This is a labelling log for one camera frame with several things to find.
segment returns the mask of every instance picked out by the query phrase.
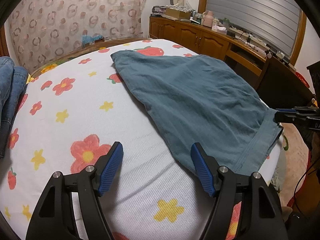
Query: blue jeans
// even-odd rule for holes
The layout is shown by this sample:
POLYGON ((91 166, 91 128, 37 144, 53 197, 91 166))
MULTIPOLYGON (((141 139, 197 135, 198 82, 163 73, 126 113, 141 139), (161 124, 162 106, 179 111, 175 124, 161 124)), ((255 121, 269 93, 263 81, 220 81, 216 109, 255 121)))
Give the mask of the blue jeans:
POLYGON ((14 67, 14 62, 9 57, 0 57, 0 77, 0 158, 2 158, 18 99, 26 86, 28 71, 23 67, 14 67))

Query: chair backrest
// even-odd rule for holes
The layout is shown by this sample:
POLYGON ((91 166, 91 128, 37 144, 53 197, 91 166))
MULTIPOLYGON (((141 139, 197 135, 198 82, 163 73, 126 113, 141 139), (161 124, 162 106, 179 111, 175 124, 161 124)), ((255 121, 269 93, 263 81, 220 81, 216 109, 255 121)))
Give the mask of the chair backrest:
POLYGON ((302 81, 274 56, 267 58, 255 90, 274 109, 311 106, 314 98, 302 81))

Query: bed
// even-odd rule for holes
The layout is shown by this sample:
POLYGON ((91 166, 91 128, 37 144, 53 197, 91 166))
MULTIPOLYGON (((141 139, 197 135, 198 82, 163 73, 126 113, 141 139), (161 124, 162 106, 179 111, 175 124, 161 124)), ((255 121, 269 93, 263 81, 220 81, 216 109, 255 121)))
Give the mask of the bed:
MULTIPOLYGON (((123 144, 124 158, 100 202, 115 239, 194 240, 204 230, 213 199, 175 162, 144 106, 116 74, 110 55, 124 49, 196 55, 171 41, 136 41, 80 56, 28 84, 0 164, 0 211, 21 239, 49 177, 95 163, 114 141, 123 144)), ((267 184, 282 141, 259 170, 267 184)), ((73 201, 79 235, 87 239, 76 194, 73 201)), ((236 208, 227 239, 236 233, 236 208)))

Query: gray roller blind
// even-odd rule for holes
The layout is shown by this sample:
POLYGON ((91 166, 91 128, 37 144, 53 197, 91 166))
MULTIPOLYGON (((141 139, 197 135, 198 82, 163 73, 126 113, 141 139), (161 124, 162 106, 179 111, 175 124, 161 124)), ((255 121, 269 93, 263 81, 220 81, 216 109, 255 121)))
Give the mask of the gray roller blind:
POLYGON ((294 0, 207 0, 216 18, 228 18, 287 55, 296 37, 300 8, 294 0))

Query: wooden desk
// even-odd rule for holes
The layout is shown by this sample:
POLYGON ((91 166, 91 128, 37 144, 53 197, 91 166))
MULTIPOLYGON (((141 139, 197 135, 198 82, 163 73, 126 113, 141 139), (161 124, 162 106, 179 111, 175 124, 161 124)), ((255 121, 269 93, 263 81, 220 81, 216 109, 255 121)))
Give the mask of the wooden desk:
POLYGON ((266 62, 262 55, 244 42, 202 25, 150 17, 149 33, 150 38, 173 41, 196 53, 223 60, 233 69, 240 63, 254 74, 254 80, 249 82, 252 85, 266 62))

